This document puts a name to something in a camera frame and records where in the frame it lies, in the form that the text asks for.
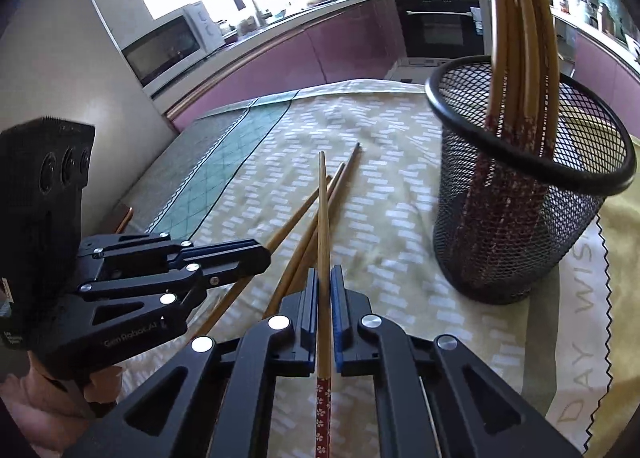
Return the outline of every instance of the oven handle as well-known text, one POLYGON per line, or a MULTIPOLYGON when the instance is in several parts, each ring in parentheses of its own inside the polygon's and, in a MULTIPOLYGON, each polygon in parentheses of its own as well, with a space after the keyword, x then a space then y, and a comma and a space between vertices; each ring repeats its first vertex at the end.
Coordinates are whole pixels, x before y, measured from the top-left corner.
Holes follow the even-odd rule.
POLYGON ((408 10, 407 14, 409 16, 414 16, 415 14, 437 14, 437 15, 444 15, 444 16, 467 16, 469 18, 473 17, 473 14, 471 12, 414 12, 413 10, 408 10))

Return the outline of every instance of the built-in oven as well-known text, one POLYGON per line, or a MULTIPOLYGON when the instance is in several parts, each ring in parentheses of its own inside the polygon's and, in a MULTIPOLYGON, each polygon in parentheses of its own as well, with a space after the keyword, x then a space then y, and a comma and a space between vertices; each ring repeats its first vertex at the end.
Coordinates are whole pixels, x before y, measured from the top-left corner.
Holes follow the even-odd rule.
POLYGON ((485 54, 480 0, 396 0, 408 57, 485 54))

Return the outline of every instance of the cabinet door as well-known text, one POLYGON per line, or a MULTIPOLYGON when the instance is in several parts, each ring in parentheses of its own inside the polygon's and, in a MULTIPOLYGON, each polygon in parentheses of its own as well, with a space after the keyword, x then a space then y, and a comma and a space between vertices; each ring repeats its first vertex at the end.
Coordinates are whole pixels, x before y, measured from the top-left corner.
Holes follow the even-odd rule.
POLYGON ((382 79, 391 68, 373 2, 350 8, 306 32, 327 83, 382 79))
POLYGON ((640 81, 620 65, 616 66, 610 106, 627 131, 640 137, 640 81))
POLYGON ((324 76, 311 41, 304 33, 298 34, 222 79, 182 112, 174 120, 174 126, 183 130, 196 118, 220 106, 321 84, 324 76))
POLYGON ((400 58, 406 57, 396 0, 376 0, 375 3, 376 20, 385 38, 387 59, 393 65, 400 58))
POLYGON ((578 33, 575 40, 574 79, 609 105, 613 99, 617 66, 618 62, 609 53, 578 33))

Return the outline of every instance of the chopstick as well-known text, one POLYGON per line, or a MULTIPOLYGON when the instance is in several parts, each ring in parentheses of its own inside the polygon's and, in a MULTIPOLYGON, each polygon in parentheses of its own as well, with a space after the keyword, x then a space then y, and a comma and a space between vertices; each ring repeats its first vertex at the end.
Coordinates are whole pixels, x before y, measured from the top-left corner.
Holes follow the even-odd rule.
MULTIPOLYGON (((324 151, 320 152, 319 180, 326 178, 324 151)), ((316 458, 330 456, 332 322, 329 290, 329 205, 326 191, 318 196, 318 381, 316 387, 316 458)))
MULTIPOLYGON (((346 189, 346 183, 350 178, 353 167, 356 164, 356 160, 359 152, 360 152, 360 143, 357 142, 353 148, 353 151, 351 151, 351 155, 347 160, 347 164, 344 167, 344 171, 340 175, 340 178, 338 178, 338 181, 335 185, 335 192, 332 193, 331 196, 329 197, 329 206, 328 206, 329 220, 331 220, 335 215, 336 207, 340 201, 341 193, 343 193, 344 190, 346 189)), ((296 270, 296 273, 294 274, 293 279, 291 280, 291 283, 289 285, 289 289, 286 292, 286 295, 294 294, 295 292, 300 292, 301 290, 304 289, 306 284, 306 274, 308 273, 309 267, 313 266, 316 255, 317 255, 318 235, 319 233, 318 233, 318 230, 316 229, 316 232, 314 232, 314 235, 311 238, 311 241, 309 242, 304 255, 302 256, 302 260, 298 265, 298 269, 296 270)))
MULTIPOLYGON (((312 203, 316 201, 318 198, 318 194, 320 192, 320 187, 316 189, 309 198, 300 206, 300 208, 293 214, 291 218, 288 219, 287 223, 285 223, 267 242, 265 248, 273 254, 280 244, 284 241, 284 239, 289 235, 289 233, 293 230, 296 224, 300 221, 300 218, 305 215, 305 213, 309 210, 312 203)), ((196 337, 201 337, 203 335, 207 335, 209 331, 215 326, 215 324, 220 320, 220 318, 224 315, 224 313, 231 306, 233 301, 235 301, 240 293, 246 288, 249 282, 254 278, 254 276, 247 276, 245 278, 238 279, 233 286, 226 292, 225 296, 222 300, 216 305, 213 309, 213 312, 209 315, 209 317, 204 321, 202 326, 198 328, 195 335, 192 337, 195 339, 196 337)))
MULTIPOLYGON (((334 190, 336 186, 340 183, 340 178, 342 177, 344 168, 345 168, 344 163, 338 166, 338 170, 335 172, 331 180, 331 183, 329 184, 329 189, 324 190, 325 194, 327 194, 328 196, 332 196, 334 194, 334 190)), ((284 269, 282 276, 280 277, 280 281, 276 285, 276 289, 273 291, 273 294, 271 295, 269 304, 267 305, 267 308, 264 311, 264 315, 262 316, 263 319, 266 319, 267 317, 275 315, 278 312, 278 308, 280 307, 280 302, 282 301, 282 298, 287 293, 287 290, 289 289, 291 281, 293 277, 296 275, 298 268, 300 267, 300 262, 302 261, 303 256, 306 253, 307 247, 309 246, 309 243, 311 242, 313 236, 316 234, 316 229, 318 228, 318 218, 319 218, 319 211, 315 214, 314 218, 311 220, 311 223, 309 223, 308 227, 306 228, 305 234, 302 236, 302 238, 298 242, 298 246, 296 247, 296 250, 294 251, 292 257, 290 258, 289 263, 287 263, 287 266, 284 269)))
POLYGON ((540 115, 536 128, 534 152, 539 156, 553 157, 558 128, 560 66, 558 62, 558 45, 554 20, 548 11, 548 0, 533 0, 536 7, 538 30, 542 38, 540 62, 542 64, 542 80, 540 81, 540 115))
POLYGON ((498 131, 498 120, 502 111, 504 77, 510 75, 508 71, 509 20, 513 19, 513 16, 508 11, 507 2, 508 0, 492 0, 494 17, 494 44, 491 56, 492 78, 484 127, 494 134, 498 131))
POLYGON ((521 114, 518 137, 521 148, 526 151, 534 151, 538 106, 540 105, 540 43, 533 0, 518 0, 518 6, 522 16, 522 56, 524 57, 522 105, 518 108, 521 114))

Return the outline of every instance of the microwave oven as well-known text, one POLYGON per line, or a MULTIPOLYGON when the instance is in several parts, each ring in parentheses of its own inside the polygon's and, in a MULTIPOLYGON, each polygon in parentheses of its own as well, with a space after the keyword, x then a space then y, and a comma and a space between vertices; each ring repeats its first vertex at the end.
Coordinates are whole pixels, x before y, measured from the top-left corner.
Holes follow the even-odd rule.
POLYGON ((224 44, 218 24, 199 1, 156 19, 153 30, 123 48, 122 54, 152 96, 224 44))

